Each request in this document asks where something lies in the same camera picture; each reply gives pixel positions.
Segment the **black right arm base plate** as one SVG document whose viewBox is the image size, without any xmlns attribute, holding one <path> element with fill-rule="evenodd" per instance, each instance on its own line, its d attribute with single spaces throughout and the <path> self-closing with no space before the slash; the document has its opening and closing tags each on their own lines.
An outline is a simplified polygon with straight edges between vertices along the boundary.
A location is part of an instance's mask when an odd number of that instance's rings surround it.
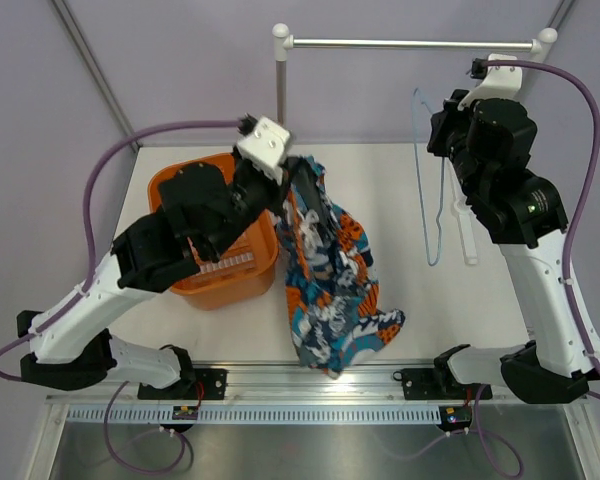
<svg viewBox="0 0 600 480">
<path fill-rule="evenodd" d="M 403 368 L 392 373 L 405 400 L 466 400 L 474 398 L 480 383 L 461 384 L 446 370 L 434 367 Z"/>
</svg>

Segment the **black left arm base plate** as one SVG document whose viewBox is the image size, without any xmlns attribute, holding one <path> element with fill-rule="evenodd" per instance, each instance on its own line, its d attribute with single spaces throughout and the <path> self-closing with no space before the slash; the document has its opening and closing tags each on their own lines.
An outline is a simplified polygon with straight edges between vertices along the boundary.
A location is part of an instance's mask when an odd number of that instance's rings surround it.
<svg viewBox="0 0 600 480">
<path fill-rule="evenodd" d="M 180 379 L 174 384 L 156 389 L 149 385 L 140 385 L 137 398 L 140 400 L 223 400 L 227 387 L 228 371 L 223 368 L 194 367 L 182 371 Z"/>
</svg>

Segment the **light blue clothes hanger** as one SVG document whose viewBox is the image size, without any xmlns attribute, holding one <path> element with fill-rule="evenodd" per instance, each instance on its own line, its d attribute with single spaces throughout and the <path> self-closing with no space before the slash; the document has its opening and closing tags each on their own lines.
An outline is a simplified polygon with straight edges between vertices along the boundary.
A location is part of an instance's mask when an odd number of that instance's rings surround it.
<svg viewBox="0 0 600 480">
<path fill-rule="evenodd" d="M 416 87 L 412 94 L 410 100 L 410 116 L 411 116 L 411 124 L 412 124 L 412 132 L 413 132 L 413 154 L 414 154 L 414 165 L 415 165 L 415 173 L 416 173 L 416 185 L 418 191 L 418 201 L 419 201 L 419 209 L 420 209 L 420 217 L 421 217 L 421 225 L 422 225 L 422 234 L 424 241 L 424 249 L 425 249 L 425 258 L 426 263 L 429 267 L 435 267 L 439 264 L 442 257 L 443 250 L 443 227 L 441 222 L 441 217 L 444 209 L 444 183 L 445 183 L 445 164 L 444 160 L 440 161 L 439 167 L 439 189 L 438 189 L 438 209 L 435 215 L 435 227 L 436 227 L 436 245 L 435 249 L 431 248 L 428 221 L 427 221 L 427 209 L 425 203 L 425 195 L 424 195 L 424 184 L 422 178 L 422 168 L 420 161 L 420 150 L 418 139 L 419 130 L 418 130 L 418 109 L 420 106 L 423 106 L 429 114 L 433 114 L 433 108 L 428 102 L 426 96 L 422 93 L 419 87 Z"/>
</svg>

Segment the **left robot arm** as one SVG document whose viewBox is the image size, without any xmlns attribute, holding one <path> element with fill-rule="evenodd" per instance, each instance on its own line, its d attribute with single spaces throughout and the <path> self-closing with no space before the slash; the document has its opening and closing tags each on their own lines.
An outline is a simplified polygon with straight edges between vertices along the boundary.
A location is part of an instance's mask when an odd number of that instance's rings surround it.
<svg viewBox="0 0 600 480">
<path fill-rule="evenodd" d="M 271 217 L 298 170 L 299 159 L 289 157 L 270 178 L 257 161 L 232 152 L 158 173 L 151 212 L 115 238 L 87 279 L 53 308 L 18 315 L 18 334 L 30 344 L 22 380 L 62 391 L 128 381 L 144 399 L 188 396 L 197 372 L 185 349 L 129 343 L 110 325 L 168 290 L 201 310 L 264 294 L 278 256 Z"/>
</svg>

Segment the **colourful patterned shorts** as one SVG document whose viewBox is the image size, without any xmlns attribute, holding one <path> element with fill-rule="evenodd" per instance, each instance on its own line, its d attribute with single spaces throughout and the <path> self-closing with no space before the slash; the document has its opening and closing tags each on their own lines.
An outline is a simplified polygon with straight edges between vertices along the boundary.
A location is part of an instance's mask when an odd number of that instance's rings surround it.
<svg viewBox="0 0 600 480">
<path fill-rule="evenodd" d="M 363 226 L 326 192 L 325 168 L 301 157 L 276 235 L 285 254 L 285 295 L 301 366 L 338 378 L 389 345 L 407 319 L 383 310 Z"/>
</svg>

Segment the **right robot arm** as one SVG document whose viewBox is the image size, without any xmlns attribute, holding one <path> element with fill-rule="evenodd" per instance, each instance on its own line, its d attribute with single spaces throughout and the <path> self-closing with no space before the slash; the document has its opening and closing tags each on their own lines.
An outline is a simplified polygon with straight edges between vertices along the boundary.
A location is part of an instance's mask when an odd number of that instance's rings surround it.
<svg viewBox="0 0 600 480">
<path fill-rule="evenodd" d="M 528 404 L 568 404 L 600 379 L 600 341 L 586 349 L 562 269 L 568 220 L 557 188 L 528 169 L 536 123 L 517 101 L 467 101 L 454 91 L 431 118 L 427 150 L 449 159 L 466 203 L 505 259 L 517 302 L 533 340 L 509 348 L 461 344 L 434 361 L 434 388 L 454 397 L 467 385 L 508 388 Z"/>
</svg>

